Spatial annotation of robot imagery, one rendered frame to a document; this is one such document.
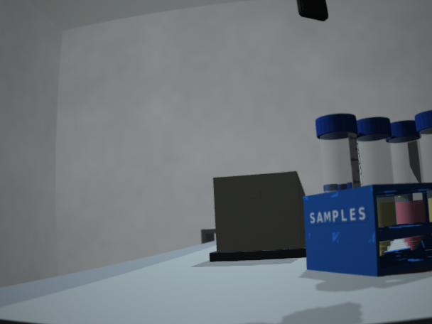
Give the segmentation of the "blue tube rack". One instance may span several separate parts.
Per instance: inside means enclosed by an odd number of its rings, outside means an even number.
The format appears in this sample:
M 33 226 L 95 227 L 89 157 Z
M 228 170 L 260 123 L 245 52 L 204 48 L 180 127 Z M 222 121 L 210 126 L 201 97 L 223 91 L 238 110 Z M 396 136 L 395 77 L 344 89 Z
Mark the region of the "blue tube rack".
M 307 270 L 384 276 L 432 265 L 427 190 L 432 183 L 366 185 L 304 196 Z M 409 193 L 425 193 L 428 222 L 379 227 L 377 195 Z M 417 250 L 397 249 L 380 256 L 379 242 L 421 235 L 425 237 Z

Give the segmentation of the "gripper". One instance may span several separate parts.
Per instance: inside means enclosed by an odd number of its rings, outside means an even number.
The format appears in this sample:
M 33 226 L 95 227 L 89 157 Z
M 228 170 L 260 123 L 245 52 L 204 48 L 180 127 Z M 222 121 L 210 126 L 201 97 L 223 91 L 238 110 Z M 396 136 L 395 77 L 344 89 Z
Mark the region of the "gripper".
M 326 0 L 297 0 L 298 13 L 305 18 L 319 21 L 328 19 Z

